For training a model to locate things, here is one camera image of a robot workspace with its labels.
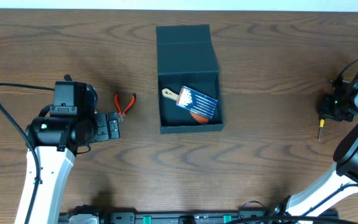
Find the black yellow screwdriver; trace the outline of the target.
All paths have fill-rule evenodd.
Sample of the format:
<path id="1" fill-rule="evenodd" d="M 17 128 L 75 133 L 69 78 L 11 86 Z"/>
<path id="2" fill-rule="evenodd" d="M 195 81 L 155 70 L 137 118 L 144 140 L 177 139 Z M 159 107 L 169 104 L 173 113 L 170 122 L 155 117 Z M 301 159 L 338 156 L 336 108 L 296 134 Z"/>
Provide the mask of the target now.
<path id="1" fill-rule="evenodd" d="M 325 124 L 325 119 L 320 118 L 319 119 L 319 129 L 318 129 L 318 142 L 321 141 L 321 138 L 322 138 L 322 135 L 323 135 L 324 124 Z"/>

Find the precision screwdriver set case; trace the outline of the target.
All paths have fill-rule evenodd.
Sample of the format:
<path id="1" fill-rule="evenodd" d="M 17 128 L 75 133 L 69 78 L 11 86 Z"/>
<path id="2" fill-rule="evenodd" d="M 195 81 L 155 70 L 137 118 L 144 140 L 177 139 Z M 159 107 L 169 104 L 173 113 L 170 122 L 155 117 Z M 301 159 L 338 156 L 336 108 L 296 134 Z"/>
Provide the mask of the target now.
<path id="1" fill-rule="evenodd" d="M 218 100 L 187 86 L 182 86 L 176 105 L 206 119 L 211 119 Z"/>

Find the orange scraper wooden handle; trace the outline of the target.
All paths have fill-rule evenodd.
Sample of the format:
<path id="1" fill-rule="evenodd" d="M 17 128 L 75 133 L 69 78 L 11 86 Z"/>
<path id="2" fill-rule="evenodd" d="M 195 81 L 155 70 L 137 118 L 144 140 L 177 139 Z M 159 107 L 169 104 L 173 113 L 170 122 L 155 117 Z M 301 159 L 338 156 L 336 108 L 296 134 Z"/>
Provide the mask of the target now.
<path id="1" fill-rule="evenodd" d="M 171 91 L 170 89 L 168 88 L 164 88 L 162 90 L 162 95 L 163 97 L 165 98 L 168 98 L 168 99 L 171 99 L 175 102 L 177 102 L 178 98 L 179 98 L 179 95 L 174 93 L 173 91 Z M 208 124 L 209 122 L 209 119 L 205 118 L 205 117 L 202 117 L 196 113 L 193 113 L 191 112 L 190 113 L 192 115 L 192 117 L 199 123 L 199 124 Z"/>

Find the small claw hammer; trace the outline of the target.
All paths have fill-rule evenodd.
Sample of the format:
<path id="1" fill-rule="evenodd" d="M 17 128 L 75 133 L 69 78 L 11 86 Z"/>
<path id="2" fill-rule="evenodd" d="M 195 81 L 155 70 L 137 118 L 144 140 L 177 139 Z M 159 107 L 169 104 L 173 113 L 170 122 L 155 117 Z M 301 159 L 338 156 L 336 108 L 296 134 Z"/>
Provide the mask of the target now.
<path id="1" fill-rule="evenodd" d="M 64 79 L 65 79 L 65 81 L 72 81 L 72 78 L 71 78 L 71 76 L 69 75 L 69 74 L 66 74 L 65 76 L 64 76 Z"/>

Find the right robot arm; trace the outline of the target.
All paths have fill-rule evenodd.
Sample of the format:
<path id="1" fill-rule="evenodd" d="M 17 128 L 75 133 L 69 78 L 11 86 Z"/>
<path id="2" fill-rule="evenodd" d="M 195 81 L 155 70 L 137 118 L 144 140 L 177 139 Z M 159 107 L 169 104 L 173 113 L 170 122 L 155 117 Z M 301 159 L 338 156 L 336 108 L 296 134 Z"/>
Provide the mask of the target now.
<path id="1" fill-rule="evenodd" d="M 325 94 L 318 108 L 319 119 L 351 122 L 358 114 L 358 71 L 351 82 L 343 75 L 331 82 L 334 91 Z M 358 123 L 339 143 L 333 164 L 318 180 L 289 196 L 271 211 L 272 215 L 317 217 L 342 199 L 358 193 Z"/>

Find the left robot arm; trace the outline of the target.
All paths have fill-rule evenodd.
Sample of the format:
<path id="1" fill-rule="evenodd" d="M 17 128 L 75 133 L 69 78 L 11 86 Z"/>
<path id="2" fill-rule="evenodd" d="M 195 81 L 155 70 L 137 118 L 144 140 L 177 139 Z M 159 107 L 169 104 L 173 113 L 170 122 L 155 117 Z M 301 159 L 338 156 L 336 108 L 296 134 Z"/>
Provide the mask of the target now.
<path id="1" fill-rule="evenodd" d="M 96 113 L 89 84 L 57 81 L 54 101 L 26 128 L 30 148 L 16 223 L 57 223 L 79 147 L 119 139 L 115 112 Z"/>

